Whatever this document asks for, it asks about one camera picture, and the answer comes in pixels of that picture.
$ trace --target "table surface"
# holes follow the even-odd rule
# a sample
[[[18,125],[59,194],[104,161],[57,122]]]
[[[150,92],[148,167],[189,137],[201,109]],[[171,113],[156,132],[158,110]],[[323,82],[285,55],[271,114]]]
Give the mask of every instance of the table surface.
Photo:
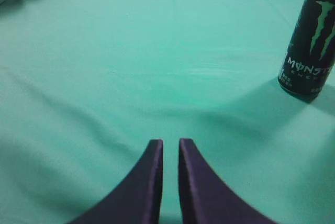
[[[335,223],[335,75],[312,103],[276,76],[303,0],[8,0],[0,6],[0,222],[65,223],[164,140],[279,223]]]

